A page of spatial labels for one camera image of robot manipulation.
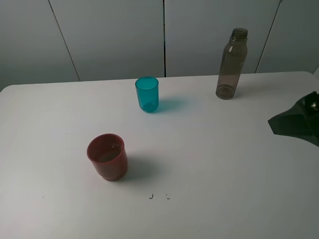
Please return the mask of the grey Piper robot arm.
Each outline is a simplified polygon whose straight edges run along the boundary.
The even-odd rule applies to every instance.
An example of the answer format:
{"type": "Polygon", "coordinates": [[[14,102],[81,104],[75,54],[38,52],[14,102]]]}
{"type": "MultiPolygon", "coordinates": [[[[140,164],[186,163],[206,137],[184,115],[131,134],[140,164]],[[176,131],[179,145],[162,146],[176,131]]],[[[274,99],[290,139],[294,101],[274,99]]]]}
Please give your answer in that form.
{"type": "Polygon", "coordinates": [[[319,94],[311,92],[300,98],[289,110],[268,120],[276,135],[299,138],[319,145],[319,94]]]}

